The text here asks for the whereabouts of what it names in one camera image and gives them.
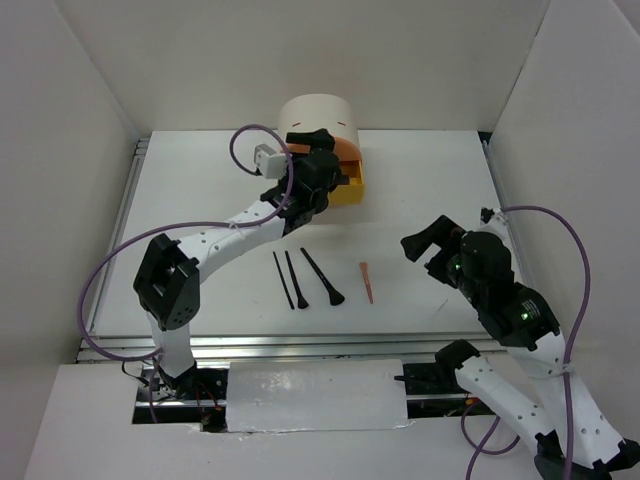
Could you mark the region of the large black makeup brush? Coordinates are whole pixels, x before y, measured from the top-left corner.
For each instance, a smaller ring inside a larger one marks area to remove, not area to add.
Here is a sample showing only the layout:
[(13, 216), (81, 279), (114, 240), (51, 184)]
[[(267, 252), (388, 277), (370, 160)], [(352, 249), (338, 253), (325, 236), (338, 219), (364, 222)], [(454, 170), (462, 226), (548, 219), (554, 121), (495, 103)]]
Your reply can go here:
[(308, 253), (308, 251), (304, 247), (301, 247), (300, 251), (301, 251), (302, 255), (304, 256), (304, 258), (309, 263), (311, 269), (318, 276), (320, 282), (322, 283), (322, 285), (326, 289), (327, 294), (328, 294), (328, 298), (329, 298), (329, 304), (331, 306), (339, 306), (339, 305), (341, 305), (345, 301), (345, 297), (332, 285), (332, 283), (326, 277), (324, 272), (320, 269), (318, 264), (313, 260), (313, 258)]

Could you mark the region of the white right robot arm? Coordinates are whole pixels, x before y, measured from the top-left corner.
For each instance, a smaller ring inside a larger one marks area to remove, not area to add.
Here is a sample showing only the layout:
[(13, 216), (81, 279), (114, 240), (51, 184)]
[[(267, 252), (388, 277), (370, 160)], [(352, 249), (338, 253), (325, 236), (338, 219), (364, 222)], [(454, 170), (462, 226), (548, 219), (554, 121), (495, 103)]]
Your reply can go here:
[(505, 348), (531, 382), (531, 400), (492, 368), (466, 340), (435, 355), (435, 379), (446, 391), (460, 388), (478, 398), (516, 433), (544, 479), (609, 479), (639, 462), (638, 442), (624, 438), (606, 419), (576, 372), (551, 307), (518, 282), (499, 209), (484, 208), (481, 226), (466, 230), (442, 215), (402, 239), (415, 262), (430, 247), (437, 253), (427, 273), (469, 302), (490, 337)]

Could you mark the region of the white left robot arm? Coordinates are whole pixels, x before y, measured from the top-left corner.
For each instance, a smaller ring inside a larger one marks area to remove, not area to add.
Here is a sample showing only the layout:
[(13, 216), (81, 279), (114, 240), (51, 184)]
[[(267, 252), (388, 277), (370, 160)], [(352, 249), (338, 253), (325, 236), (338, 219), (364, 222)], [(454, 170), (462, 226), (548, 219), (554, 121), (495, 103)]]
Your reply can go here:
[(220, 227), (181, 239), (162, 233), (149, 243), (133, 288), (160, 349), (160, 386), (171, 397), (189, 396), (199, 385), (189, 323), (200, 309), (200, 287), (243, 254), (308, 224), (329, 205), (342, 177), (335, 139), (327, 129), (289, 132), (275, 150), (254, 149), (254, 174), (275, 186)]

